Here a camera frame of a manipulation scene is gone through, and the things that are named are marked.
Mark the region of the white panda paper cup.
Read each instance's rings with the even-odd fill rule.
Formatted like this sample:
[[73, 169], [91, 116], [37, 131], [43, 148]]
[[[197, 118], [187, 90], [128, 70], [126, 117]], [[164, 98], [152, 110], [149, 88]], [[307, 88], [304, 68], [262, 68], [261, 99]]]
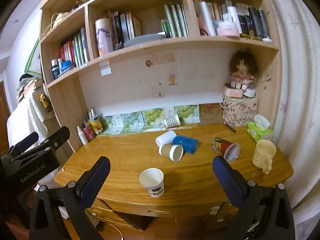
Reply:
[[139, 182], [152, 197], [160, 197], [164, 194], [164, 174], [160, 169], [144, 170], [139, 176]]

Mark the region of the dark patterned paper cup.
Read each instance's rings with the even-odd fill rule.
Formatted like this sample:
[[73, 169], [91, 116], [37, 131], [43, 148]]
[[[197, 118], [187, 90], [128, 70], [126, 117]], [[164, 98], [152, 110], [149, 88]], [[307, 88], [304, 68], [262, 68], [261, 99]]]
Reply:
[[241, 151], [241, 147], [238, 143], [233, 143], [219, 137], [215, 137], [211, 145], [213, 150], [224, 157], [229, 163], [236, 161]]

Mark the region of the blue plastic cup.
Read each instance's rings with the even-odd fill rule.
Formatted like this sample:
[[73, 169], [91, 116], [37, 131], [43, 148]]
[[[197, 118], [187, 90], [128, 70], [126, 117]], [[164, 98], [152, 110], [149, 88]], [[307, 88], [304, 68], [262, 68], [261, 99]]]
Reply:
[[177, 135], [172, 140], [174, 145], [181, 145], [183, 147], [184, 152], [194, 154], [198, 148], [199, 141], [194, 138], [185, 137], [182, 135]]

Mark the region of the white plastic cup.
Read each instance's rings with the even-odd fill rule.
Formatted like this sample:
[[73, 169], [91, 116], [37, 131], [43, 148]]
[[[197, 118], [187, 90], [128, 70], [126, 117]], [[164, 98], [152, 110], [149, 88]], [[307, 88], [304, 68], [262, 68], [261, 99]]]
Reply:
[[172, 144], [173, 139], [177, 136], [174, 131], [167, 131], [155, 139], [155, 142], [158, 147], [161, 147], [165, 144]]

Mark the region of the brown sleeve paper cup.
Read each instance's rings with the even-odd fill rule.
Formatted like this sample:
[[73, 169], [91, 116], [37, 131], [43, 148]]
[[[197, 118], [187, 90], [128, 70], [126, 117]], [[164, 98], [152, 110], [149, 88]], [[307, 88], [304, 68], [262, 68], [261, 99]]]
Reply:
[[183, 147], [182, 145], [164, 144], [160, 146], [159, 154], [175, 163], [178, 163], [183, 157]]

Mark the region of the checkered paper cup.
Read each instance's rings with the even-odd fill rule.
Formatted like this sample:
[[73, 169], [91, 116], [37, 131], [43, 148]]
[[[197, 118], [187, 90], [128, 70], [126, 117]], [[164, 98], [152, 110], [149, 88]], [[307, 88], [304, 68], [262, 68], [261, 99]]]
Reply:
[[169, 118], [166, 118], [164, 120], [164, 125], [166, 128], [174, 128], [174, 127], [181, 126], [181, 122], [180, 122], [178, 115], [175, 114]]

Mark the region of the white spray bottle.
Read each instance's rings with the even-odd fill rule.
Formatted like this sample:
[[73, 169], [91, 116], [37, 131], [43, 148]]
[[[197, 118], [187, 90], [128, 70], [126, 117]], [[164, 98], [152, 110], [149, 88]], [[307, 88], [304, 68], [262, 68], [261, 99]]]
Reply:
[[84, 131], [82, 130], [82, 128], [80, 126], [77, 126], [77, 130], [78, 130], [78, 136], [82, 142], [83, 145], [87, 145], [88, 144], [88, 140], [85, 136]]

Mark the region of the red pink canister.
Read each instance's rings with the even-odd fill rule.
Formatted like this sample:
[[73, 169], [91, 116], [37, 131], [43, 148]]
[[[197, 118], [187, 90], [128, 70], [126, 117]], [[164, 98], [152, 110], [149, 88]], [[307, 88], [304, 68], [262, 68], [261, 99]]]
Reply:
[[91, 126], [87, 126], [85, 128], [82, 129], [86, 139], [90, 142], [95, 138], [95, 133], [93, 132]]

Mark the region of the yellow juice carton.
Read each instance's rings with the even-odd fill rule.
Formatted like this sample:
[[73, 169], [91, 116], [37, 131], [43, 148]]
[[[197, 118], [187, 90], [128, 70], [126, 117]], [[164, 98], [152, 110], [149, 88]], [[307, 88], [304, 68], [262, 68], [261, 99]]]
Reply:
[[89, 124], [96, 135], [99, 135], [103, 132], [102, 123], [94, 108], [92, 108], [89, 112]]

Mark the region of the cream ceramic mug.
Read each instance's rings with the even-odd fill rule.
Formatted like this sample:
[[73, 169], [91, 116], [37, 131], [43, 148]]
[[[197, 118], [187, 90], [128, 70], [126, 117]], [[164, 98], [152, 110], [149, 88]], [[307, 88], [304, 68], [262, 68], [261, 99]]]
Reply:
[[262, 169], [265, 175], [268, 175], [272, 170], [274, 155], [276, 154], [276, 145], [269, 140], [261, 139], [257, 142], [252, 163], [255, 167]]

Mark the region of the green tissue pack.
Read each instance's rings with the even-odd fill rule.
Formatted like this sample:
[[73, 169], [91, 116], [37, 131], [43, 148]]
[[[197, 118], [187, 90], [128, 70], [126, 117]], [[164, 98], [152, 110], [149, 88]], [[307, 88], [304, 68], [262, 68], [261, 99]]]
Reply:
[[258, 142], [261, 139], [271, 141], [273, 131], [270, 129], [271, 123], [262, 115], [257, 114], [253, 121], [247, 124], [247, 133]]

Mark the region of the green grape poster strip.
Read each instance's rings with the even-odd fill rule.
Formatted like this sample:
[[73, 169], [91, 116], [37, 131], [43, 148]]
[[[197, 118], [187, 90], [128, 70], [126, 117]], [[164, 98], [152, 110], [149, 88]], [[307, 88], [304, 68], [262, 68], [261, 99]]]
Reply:
[[165, 127], [164, 120], [175, 114], [178, 115], [181, 126], [200, 123], [199, 105], [153, 108], [132, 113], [100, 116], [103, 125], [101, 136], [139, 134], [172, 129]]

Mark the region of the wooden bookshelf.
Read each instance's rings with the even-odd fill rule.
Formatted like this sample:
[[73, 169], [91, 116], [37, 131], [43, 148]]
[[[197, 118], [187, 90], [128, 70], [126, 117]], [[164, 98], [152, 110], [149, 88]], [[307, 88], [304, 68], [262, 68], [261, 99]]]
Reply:
[[[71, 132], [72, 151], [81, 147], [76, 128], [95, 108], [101, 115], [175, 105], [219, 102], [229, 80], [229, 61], [237, 50], [258, 63], [258, 113], [276, 121], [280, 100], [279, 33], [270, 0], [231, 0], [263, 9], [271, 42], [202, 36], [193, 0], [42, 0], [42, 71], [58, 123]], [[223, 2], [224, 0], [207, 0]], [[130, 12], [144, 34], [161, 30], [164, 5], [181, 3], [189, 36], [137, 44], [99, 55], [95, 22], [108, 12]]]

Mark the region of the printed canvas bag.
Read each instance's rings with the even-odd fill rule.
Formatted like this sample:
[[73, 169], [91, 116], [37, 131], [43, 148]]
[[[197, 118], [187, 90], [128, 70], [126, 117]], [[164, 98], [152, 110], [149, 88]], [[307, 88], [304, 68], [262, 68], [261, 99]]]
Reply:
[[224, 98], [222, 102], [223, 120], [231, 127], [246, 126], [257, 114], [257, 98]]

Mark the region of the pink flower thermos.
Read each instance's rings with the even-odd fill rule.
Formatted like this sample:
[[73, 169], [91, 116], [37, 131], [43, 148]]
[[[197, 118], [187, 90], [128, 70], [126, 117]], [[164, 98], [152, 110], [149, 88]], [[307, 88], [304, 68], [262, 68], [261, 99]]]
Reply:
[[95, 22], [95, 35], [99, 56], [106, 55], [113, 51], [113, 43], [108, 18], [101, 18]]

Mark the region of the brown hair doll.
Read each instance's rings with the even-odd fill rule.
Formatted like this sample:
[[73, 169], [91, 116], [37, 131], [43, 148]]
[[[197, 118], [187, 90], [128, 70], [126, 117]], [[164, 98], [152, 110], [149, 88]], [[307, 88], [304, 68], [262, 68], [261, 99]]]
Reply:
[[245, 91], [255, 80], [258, 64], [253, 54], [239, 50], [232, 55], [229, 69], [231, 87]]

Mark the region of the pink cream jar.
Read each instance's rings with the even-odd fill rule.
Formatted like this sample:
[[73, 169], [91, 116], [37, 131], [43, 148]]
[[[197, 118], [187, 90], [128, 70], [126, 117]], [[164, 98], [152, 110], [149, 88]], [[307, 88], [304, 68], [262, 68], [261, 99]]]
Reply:
[[218, 24], [218, 35], [228, 37], [239, 37], [237, 25], [233, 22], [222, 21]]

